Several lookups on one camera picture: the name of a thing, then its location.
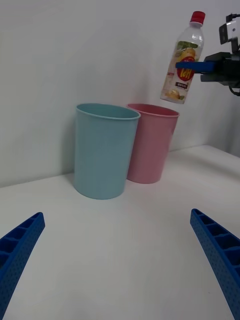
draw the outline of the bottle label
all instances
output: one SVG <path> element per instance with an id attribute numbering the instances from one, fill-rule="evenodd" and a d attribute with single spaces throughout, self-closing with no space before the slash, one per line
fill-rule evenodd
<path id="1" fill-rule="evenodd" d="M 201 52 L 202 48 L 196 43 L 177 42 L 161 91 L 161 99 L 184 104 L 194 71 L 186 68 L 176 69 L 176 63 L 198 61 Z"/>

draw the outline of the white wall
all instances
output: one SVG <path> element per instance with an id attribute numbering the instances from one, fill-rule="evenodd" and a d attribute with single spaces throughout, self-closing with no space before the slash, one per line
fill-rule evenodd
<path id="1" fill-rule="evenodd" d="M 226 149 L 237 100 L 195 76 L 184 105 L 160 101 L 177 36 L 206 12 L 202 58 L 239 0 L 1 0 L 0 186 L 73 169 L 75 106 L 149 102 L 180 111 L 173 149 Z"/>

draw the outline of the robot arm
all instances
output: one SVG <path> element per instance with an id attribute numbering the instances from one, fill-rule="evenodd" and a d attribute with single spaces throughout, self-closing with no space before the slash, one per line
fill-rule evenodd
<path id="1" fill-rule="evenodd" d="M 230 52 L 218 52 L 207 56 L 204 62 L 178 62 L 176 68 L 192 69 L 196 74 L 201 74 L 202 82 L 219 82 L 229 86 L 230 91 L 240 97 L 240 45 L 238 43 L 237 22 L 235 18 L 240 14 L 230 14 L 226 23 L 219 28 L 220 43 L 231 42 Z"/>

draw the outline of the red bottle cap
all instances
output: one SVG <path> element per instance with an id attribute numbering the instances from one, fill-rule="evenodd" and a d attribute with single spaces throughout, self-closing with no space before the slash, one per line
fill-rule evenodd
<path id="1" fill-rule="evenodd" d="M 190 22 L 199 22 L 200 24 L 204 24 L 205 13 L 202 11 L 194 11 Z"/>

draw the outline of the pink cup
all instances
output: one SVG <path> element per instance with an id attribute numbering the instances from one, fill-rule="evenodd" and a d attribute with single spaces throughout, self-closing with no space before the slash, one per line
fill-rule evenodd
<path id="1" fill-rule="evenodd" d="M 127 179 L 153 184 L 161 178 L 179 113 L 151 104 L 131 103 L 127 107 L 141 114 Z"/>

